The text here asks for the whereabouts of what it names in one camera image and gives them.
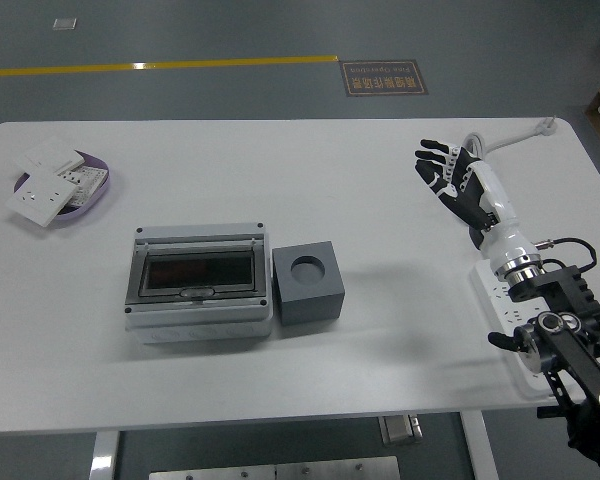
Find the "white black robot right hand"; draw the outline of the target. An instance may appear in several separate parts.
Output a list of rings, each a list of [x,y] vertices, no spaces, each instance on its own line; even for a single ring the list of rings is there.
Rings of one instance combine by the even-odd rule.
[[[474,246],[494,275],[512,284],[515,277],[537,276],[537,247],[520,231],[513,204],[492,167],[489,148],[477,133],[454,145],[423,139],[415,168],[441,203],[469,227]]]

